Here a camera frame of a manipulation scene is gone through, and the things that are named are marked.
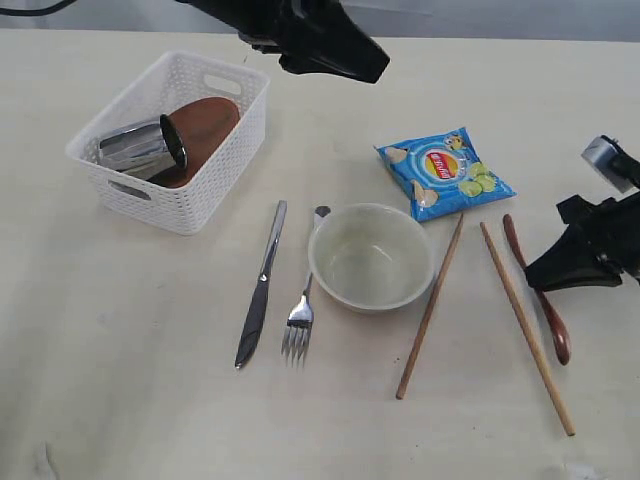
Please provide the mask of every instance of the brown spoon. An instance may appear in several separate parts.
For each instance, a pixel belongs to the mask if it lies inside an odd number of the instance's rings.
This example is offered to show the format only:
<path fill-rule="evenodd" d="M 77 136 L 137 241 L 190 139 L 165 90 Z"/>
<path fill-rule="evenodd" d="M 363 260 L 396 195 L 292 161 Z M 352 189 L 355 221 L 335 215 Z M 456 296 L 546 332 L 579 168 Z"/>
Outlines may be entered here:
<path fill-rule="evenodd" d="M 502 217 L 502 224 L 504 225 L 504 233 L 507 236 L 507 242 L 509 242 L 513 256 L 516 257 L 518 264 L 524 271 L 527 266 L 527 262 L 525 262 L 524 255 L 522 255 L 522 251 L 520 250 L 518 236 L 516 235 L 516 228 L 513 225 L 511 215 L 507 213 Z M 571 359 L 571 341 L 569 340 L 567 327 L 564 325 L 564 322 L 560 318 L 560 315 L 558 315 L 558 312 L 556 312 L 555 308 L 553 308 L 549 303 L 549 300 L 547 300 L 547 296 L 538 290 L 534 290 L 534 292 L 536 292 L 538 300 L 540 300 L 540 304 L 542 305 L 544 315 L 547 317 L 547 322 L 549 322 L 549 328 L 551 329 L 551 336 L 553 338 L 553 346 L 555 347 L 558 361 L 562 365 L 566 365 Z"/>

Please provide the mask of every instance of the cable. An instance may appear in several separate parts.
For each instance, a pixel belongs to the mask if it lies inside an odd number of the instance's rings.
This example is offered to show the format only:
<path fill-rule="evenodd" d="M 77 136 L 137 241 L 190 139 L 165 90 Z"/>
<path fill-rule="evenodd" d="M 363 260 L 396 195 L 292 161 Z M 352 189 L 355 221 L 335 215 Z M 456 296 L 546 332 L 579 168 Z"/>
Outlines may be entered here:
<path fill-rule="evenodd" d="M 77 0 L 62 0 L 58 3 L 45 8 L 37 8 L 34 10 L 19 10 L 15 8 L 0 8 L 0 15 L 8 17 L 42 17 L 44 15 L 51 15 L 52 13 L 59 12 L 63 8 L 68 7 Z"/>

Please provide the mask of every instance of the lay's logo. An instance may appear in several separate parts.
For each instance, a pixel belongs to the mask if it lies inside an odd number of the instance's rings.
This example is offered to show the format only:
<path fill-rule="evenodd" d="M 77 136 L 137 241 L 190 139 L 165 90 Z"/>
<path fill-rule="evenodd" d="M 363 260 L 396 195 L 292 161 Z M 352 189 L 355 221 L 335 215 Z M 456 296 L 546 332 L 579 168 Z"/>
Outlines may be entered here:
<path fill-rule="evenodd" d="M 456 159 L 441 151 L 431 151 L 426 154 L 427 171 L 434 177 L 442 180 L 455 178 L 458 173 Z"/>

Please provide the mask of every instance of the basket handle hole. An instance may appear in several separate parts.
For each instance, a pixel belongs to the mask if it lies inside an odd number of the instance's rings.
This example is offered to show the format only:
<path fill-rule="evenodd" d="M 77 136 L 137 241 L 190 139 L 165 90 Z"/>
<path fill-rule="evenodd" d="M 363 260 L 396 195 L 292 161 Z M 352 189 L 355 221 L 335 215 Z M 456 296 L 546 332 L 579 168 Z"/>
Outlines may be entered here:
<path fill-rule="evenodd" d="M 126 193 L 127 195 L 131 195 L 136 198 L 141 198 L 142 200 L 151 200 L 151 197 L 143 192 L 142 190 L 138 190 L 137 188 L 129 187 L 127 185 L 123 185 L 118 182 L 113 182 L 109 180 L 109 186 L 115 188 L 119 192 Z"/>
<path fill-rule="evenodd" d="M 233 80 L 216 77 L 215 75 L 205 74 L 202 81 L 213 90 L 220 90 L 231 95 L 240 96 L 242 94 L 242 86 Z"/>

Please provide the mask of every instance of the white plastic basket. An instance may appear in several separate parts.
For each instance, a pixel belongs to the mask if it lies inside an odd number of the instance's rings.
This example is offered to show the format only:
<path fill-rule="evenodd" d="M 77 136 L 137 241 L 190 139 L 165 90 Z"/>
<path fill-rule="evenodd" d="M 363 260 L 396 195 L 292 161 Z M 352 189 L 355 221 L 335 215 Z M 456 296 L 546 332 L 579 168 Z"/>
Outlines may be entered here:
<path fill-rule="evenodd" d="M 192 53 L 167 52 L 91 120 L 65 151 L 87 168 L 106 207 L 192 235 L 209 220 L 264 140 L 268 85 L 269 78 L 255 70 Z M 184 187 L 160 187 L 97 165 L 100 135 L 211 96 L 235 102 L 240 122 Z"/>

